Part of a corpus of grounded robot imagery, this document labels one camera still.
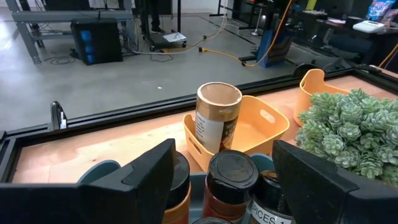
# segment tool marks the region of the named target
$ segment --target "black cable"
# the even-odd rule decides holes
[[[167,56],[170,57],[170,58],[167,59],[167,60],[156,60],[156,59],[153,59],[152,56],[153,56],[153,55],[151,54],[149,59],[150,59],[151,61],[153,61],[153,62],[169,62],[169,61],[171,61],[171,60],[174,60],[174,58],[173,58],[171,55],[167,55]]]
[[[52,64],[52,65],[66,65],[66,64],[75,62],[76,59],[69,55],[66,55],[66,56],[50,57],[50,58],[44,59],[44,61],[45,62],[50,61],[50,64]]]

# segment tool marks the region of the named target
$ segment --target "orange bin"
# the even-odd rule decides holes
[[[300,126],[303,123],[298,119],[301,111],[307,111],[311,106],[310,98],[313,93],[342,93],[348,94],[348,91],[327,85],[324,81],[325,72],[320,69],[311,69],[305,74],[300,82],[300,89],[297,94],[296,107],[294,109],[294,120]]]
[[[214,154],[197,141],[195,122],[191,114],[184,116],[183,123],[187,149],[199,166],[207,172]],[[273,141],[280,139],[289,126],[289,120],[264,101],[254,96],[243,96],[231,148],[248,155],[270,154]]]

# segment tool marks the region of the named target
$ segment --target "power cable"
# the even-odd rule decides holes
[[[248,67],[255,67],[255,66],[259,65],[259,64],[265,59],[265,57],[268,55],[268,53],[269,53],[269,51],[271,50],[271,48],[274,46],[275,41],[276,41],[276,39],[277,39],[277,37],[278,37],[280,28],[282,27],[282,24],[284,23],[284,19],[285,19],[286,15],[287,15],[287,13],[288,13],[288,11],[289,11],[289,9],[290,9],[290,5],[291,5],[291,4],[292,4],[292,0],[289,0],[289,3],[288,3],[288,5],[287,5],[287,7],[286,7],[286,10],[285,10],[285,12],[284,12],[284,15],[282,16],[282,19],[280,20],[280,23],[279,23],[278,28],[277,28],[277,30],[276,30],[275,36],[274,36],[274,38],[273,38],[273,40],[272,40],[272,42],[271,42],[269,48],[267,49],[267,51],[265,52],[265,54],[261,57],[261,59],[258,60],[255,64],[248,64],[248,63],[246,63],[246,62],[242,62],[240,59],[238,59],[238,58],[235,57],[234,55],[230,55],[230,54],[227,54],[227,53],[224,53],[224,52],[220,52],[220,51],[216,51],[216,50],[200,48],[199,51],[200,51],[200,52],[212,52],[212,53],[224,55],[224,56],[227,56],[227,57],[229,57],[229,58],[235,59],[235,60],[239,61],[242,65],[248,66]]]
[[[227,5],[227,3],[228,3],[228,0],[224,0],[225,6]],[[222,26],[220,26],[220,29],[218,30],[217,33],[209,35],[209,36],[203,36],[197,43],[195,43],[194,45],[189,46],[189,47],[185,47],[185,48],[181,47],[181,48],[176,48],[176,49],[167,49],[167,51],[185,49],[184,51],[181,51],[181,52],[160,53],[160,52],[139,52],[139,51],[136,51],[136,50],[133,50],[133,52],[137,53],[137,54],[147,54],[147,55],[177,55],[177,54],[184,54],[184,53],[187,53],[187,52],[193,50],[195,47],[198,47],[199,45],[204,44],[205,42],[215,38],[224,29],[225,24],[226,24],[226,11],[223,14],[223,21],[221,23]]]
[[[379,68],[382,68],[383,64],[391,57],[391,55],[397,50],[397,48],[398,48],[398,43],[391,50],[391,52],[384,58],[384,60],[379,64]]]

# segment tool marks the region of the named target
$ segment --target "green succulent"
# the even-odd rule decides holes
[[[359,152],[355,149],[349,149],[340,152],[335,158],[335,164],[343,168],[356,167],[361,160]]]
[[[319,108],[325,115],[333,115],[338,109],[336,107],[337,103],[343,97],[341,93],[331,95],[327,92],[324,93],[314,93],[310,99],[312,105]]]
[[[383,98],[380,100],[381,105],[383,105],[384,109],[387,109],[386,106],[392,102],[391,99]]]
[[[398,167],[393,165],[385,165],[382,179],[387,184],[398,188]]]
[[[388,112],[387,110],[364,115],[364,120],[361,122],[361,130],[383,133],[394,125],[398,125],[397,117],[397,112]]]
[[[398,150],[383,145],[375,149],[374,152],[380,157],[381,161],[391,163],[392,165],[398,165]]]
[[[301,122],[305,123],[311,119],[311,116],[308,111],[302,111],[301,113],[298,114],[297,118],[301,120]]]
[[[307,137],[306,137],[306,135],[304,134],[303,129],[300,128],[300,129],[297,131],[297,135],[296,135],[296,138],[295,138],[295,140],[296,140],[296,142],[297,142],[297,146],[298,146],[298,147],[301,147],[301,143],[304,142],[304,140],[306,140],[306,139],[307,139]]]
[[[316,141],[322,141],[324,136],[333,132],[327,125],[312,120],[307,121],[302,129],[306,137]]]
[[[348,97],[350,97],[354,103],[359,104],[363,99],[369,98],[369,95],[362,89],[357,89],[351,90],[350,93],[348,93]]]
[[[398,146],[398,125],[382,134],[382,139],[385,143],[392,146]]]
[[[359,168],[361,175],[369,179],[374,179],[383,173],[383,162],[374,152],[364,152],[361,157]]]
[[[353,172],[356,175],[361,175],[361,168],[359,168],[359,166],[356,167],[351,167],[350,169],[348,169],[349,171]]]
[[[375,136],[372,133],[367,133],[365,135],[361,136],[361,139],[359,140],[360,145],[363,146],[365,149],[374,149],[378,147],[380,141],[380,137]]]
[[[320,148],[315,148],[315,150],[313,151],[313,154],[322,159],[330,158],[330,156],[323,149],[320,149]]]
[[[343,125],[343,122],[340,120],[339,116],[337,114],[329,116],[328,119],[331,128],[334,130],[337,130],[340,126]]]
[[[311,106],[308,110],[308,118],[313,121],[324,123],[326,121],[325,113],[317,106]]]
[[[398,188],[398,100],[363,90],[316,93],[299,114],[297,145],[355,174]]]
[[[390,102],[385,104],[384,109],[388,110],[388,112],[398,112],[398,100],[390,100]]]
[[[362,121],[363,109],[353,102],[346,103],[341,107],[340,120],[351,124],[360,124]]]
[[[369,97],[362,99],[361,107],[364,114],[369,114],[378,112],[379,110],[383,109],[384,106],[381,104],[379,99],[376,99],[375,97]]]
[[[302,148],[307,152],[315,152],[315,149],[320,148],[320,144],[312,139],[306,139],[301,144]]]
[[[323,138],[323,147],[325,152],[331,156],[337,156],[345,148],[345,143],[337,134],[328,134]]]
[[[358,125],[345,123],[338,129],[338,134],[347,141],[355,141],[361,137],[361,130]]]

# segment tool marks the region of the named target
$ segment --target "cylindrical container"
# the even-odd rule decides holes
[[[230,149],[242,93],[226,83],[206,83],[199,87],[195,137],[210,152]]]
[[[191,198],[189,163],[181,153],[176,153],[174,177],[163,216],[163,224],[188,224],[189,221]]]
[[[274,171],[260,174],[253,196],[249,224],[295,224]]]
[[[220,218],[206,217],[206,218],[201,218],[199,220],[196,220],[192,224],[231,224],[231,223],[229,221],[222,220]]]
[[[225,150],[215,154],[205,180],[203,217],[240,223],[258,178],[258,168],[245,153]]]

